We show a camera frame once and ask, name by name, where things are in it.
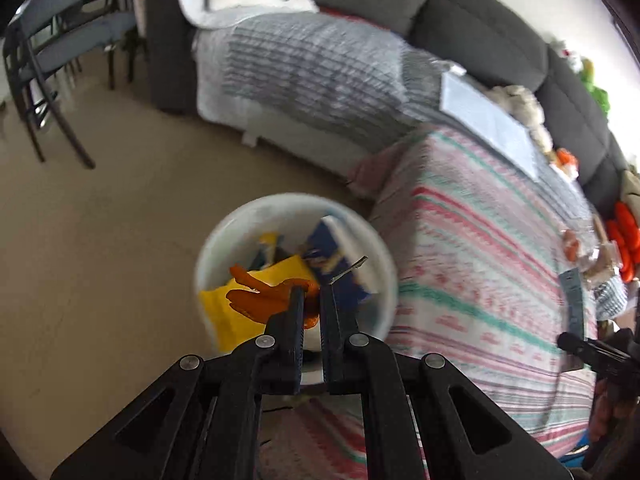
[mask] pink striped blanket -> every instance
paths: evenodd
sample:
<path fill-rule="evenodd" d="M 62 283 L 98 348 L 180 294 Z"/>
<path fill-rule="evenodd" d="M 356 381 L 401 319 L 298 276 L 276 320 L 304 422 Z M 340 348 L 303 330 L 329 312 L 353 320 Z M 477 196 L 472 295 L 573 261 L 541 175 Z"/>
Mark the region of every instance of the pink striped blanket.
<path fill-rule="evenodd" d="M 587 426 L 594 375 L 560 373 L 562 221 L 530 181 L 449 128 L 431 128 L 389 153 L 393 167 L 370 218 L 399 273 L 386 342 L 414 357 L 443 354 L 549 452 L 563 455 Z M 288 412 L 260 448 L 260 474 L 365 479 L 363 435 L 359 397 L 315 398 Z"/>

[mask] orange object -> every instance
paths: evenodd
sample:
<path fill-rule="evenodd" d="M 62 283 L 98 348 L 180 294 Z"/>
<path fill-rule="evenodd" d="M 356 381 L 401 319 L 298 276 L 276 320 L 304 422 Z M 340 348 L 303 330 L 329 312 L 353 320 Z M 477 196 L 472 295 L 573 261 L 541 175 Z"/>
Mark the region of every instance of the orange object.
<path fill-rule="evenodd" d="M 625 246 L 623 247 L 618 247 L 618 250 L 620 251 L 620 258 L 622 259 L 622 269 L 620 270 L 620 272 L 625 272 L 627 269 L 631 269 L 634 266 L 633 260 L 631 259 L 631 253 L 629 252 L 629 249 L 627 249 Z"/>
<path fill-rule="evenodd" d="M 616 220 L 625 244 L 630 251 L 635 251 L 640 248 L 640 231 L 638 230 L 638 224 L 636 219 L 632 215 L 629 208 L 623 202 L 616 202 L 615 206 Z"/>
<path fill-rule="evenodd" d="M 580 240 L 571 240 L 564 245 L 564 256 L 571 263 L 574 263 L 578 259 L 578 251 L 580 250 Z"/>
<path fill-rule="evenodd" d="M 620 277 L 622 278 L 622 281 L 625 283 L 629 283 L 634 278 L 635 275 L 636 275 L 636 268 L 634 266 L 631 266 L 627 270 L 623 270 L 620 273 Z"/>
<path fill-rule="evenodd" d="M 558 157 L 560 164 L 562 164 L 563 166 L 566 166 L 569 164 L 569 165 L 575 166 L 576 169 L 578 168 L 578 159 L 575 158 L 575 155 L 571 153 L 569 150 L 566 150 L 564 148 L 559 148 L 556 151 L 556 156 Z"/>
<path fill-rule="evenodd" d="M 562 241 L 564 241 L 565 244 L 573 242 L 574 240 L 576 240 L 576 237 L 573 230 L 567 229 L 564 233 L 562 233 Z"/>
<path fill-rule="evenodd" d="M 258 291 L 235 289 L 226 294 L 230 307 L 239 314 L 256 323 L 267 324 L 273 314 L 288 309 L 291 289 L 294 286 L 301 286 L 305 291 L 304 328 L 313 328 L 318 324 L 320 287 L 317 283 L 302 278 L 289 278 L 276 286 L 271 286 L 254 278 L 239 265 L 231 267 L 229 272 L 239 285 Z"/>
<path fill-rule="evenodd" d="M 607 220 L 606 226 L 609 240 L 615 241 L 618 244 L 618 248 L 623 247 L 625 245 L 625 240 L 622 237 L 620 228 L 618 227 L 618 222 L 616 222 L 615 220 Z"/>

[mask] stuffed toy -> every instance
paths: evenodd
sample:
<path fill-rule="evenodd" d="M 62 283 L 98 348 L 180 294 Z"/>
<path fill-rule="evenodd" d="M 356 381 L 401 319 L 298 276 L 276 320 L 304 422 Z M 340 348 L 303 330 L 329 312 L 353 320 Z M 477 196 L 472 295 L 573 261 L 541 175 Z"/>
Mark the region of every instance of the stuffed toy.
<path fill-rule="evenodd" d="M 531 139 L 549 163 L 557 166 L 570 180 L 578 178 L 578 159 L 564 148 L 554 152 L 551 134 L 543 125 L 545 112 L 531 90 L 519 85 L 494 86 L 484 94 L 529 130 Z"/>
<path fill-rule="evenodd" d="M 563 58 L 571 70 L 575 73 L 580 72 L 582 70 L 582 59 L 580 58 L 580 54 L 578 54 L 575 50 L 571 50 L 566 46 L 566 42 L 563 40 L 553 40 L 549 43 L 551 49 L 558 54 L 561 58 Z"/>
<path fill-rule="evenodd" d="M 602 110 L 605 117 L 609 116 L 609 110 L 611 110 L 611 104 L 609 103 L 609 94 L 606 90 L 597 87 L 594 84 L 595 70 L 593 67 L 593 61 L 582 58 L 582 70 L 578 74 L 582 83 L 587 91 L 591 94 L 591 97 L 598 103 L 598 106 Z"/>
<path fill-rule="evenodd" d="M 636 275 L 636 266 L 640 265 L 640 230 L 631 211 L 623 202 L 616 202 L 616 219 L 607 221 L 609 240 L 618 245 L 622 269 L 620 276 L 625 283 Z"/>
<path fill-rule="evenodd" d="M 484 94 L 529 130 L 542 153 L 553 150 L 551 134 L 543 126 L 545 113 L 531 90 L 519 85 L 494 86 Z"/>

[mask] white wall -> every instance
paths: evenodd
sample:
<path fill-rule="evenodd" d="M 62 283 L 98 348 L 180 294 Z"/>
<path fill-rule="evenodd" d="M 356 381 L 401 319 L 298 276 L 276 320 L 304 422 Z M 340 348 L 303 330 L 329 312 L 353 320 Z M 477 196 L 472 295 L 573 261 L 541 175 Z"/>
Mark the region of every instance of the white wall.
<path fill-rule="evenodd" d="M 601 1 L 500 1 L 545 40 L 565 40 L 594 62 L 596 85 L 609 93 L 609 127 L 625 155 L 640 156 L 640 70 Z"/>

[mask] yellow bag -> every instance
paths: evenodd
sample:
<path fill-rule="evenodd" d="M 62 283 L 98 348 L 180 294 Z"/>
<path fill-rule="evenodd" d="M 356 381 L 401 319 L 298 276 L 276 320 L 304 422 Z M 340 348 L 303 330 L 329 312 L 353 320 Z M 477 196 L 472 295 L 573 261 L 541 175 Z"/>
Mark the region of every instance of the yellow bag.
<path fill-rule="evenodd" d="M 316 282 L 313 273 L 297 254 L 268 269 L 251 270 L 249 274 L 272 286 L 289 278 L 303 278 Z M 201 290 L 199 293 L 200 303 L 216 330 L 218 349 L 225 354 L 231 352 L 240 343 L 264 333 L 265 327 L 237 313 L 229 306 L 226 294 L 235 288 L 251 290 L 238 285 L 236 280 L 230 280 L 226 285 L 219 286 L 215 290 Z"/>

